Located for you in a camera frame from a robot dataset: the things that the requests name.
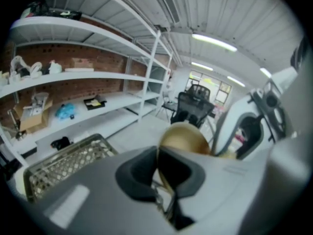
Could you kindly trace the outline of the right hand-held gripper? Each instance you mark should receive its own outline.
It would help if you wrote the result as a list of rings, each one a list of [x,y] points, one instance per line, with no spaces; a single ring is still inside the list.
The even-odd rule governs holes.
[[[216,157],[249,161],[286,137],[281,96],[297,77],[289,67],[271,76],[263,88],[253,89],[221,115],[213,138]]]

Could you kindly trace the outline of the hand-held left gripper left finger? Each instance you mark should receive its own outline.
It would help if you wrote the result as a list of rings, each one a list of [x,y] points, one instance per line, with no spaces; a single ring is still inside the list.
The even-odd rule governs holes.
[[[97,160],[54,186],[37,203],[47,235],[172,235],[157,209],[154,146]]]

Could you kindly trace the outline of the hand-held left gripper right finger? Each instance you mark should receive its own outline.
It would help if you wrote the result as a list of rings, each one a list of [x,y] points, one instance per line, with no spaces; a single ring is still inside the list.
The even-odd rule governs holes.
[[[248,212],[260,189],[269,150],[250,161],[160,147],[158,170],[173,193],[172,217],[160,235],[245,235]]]

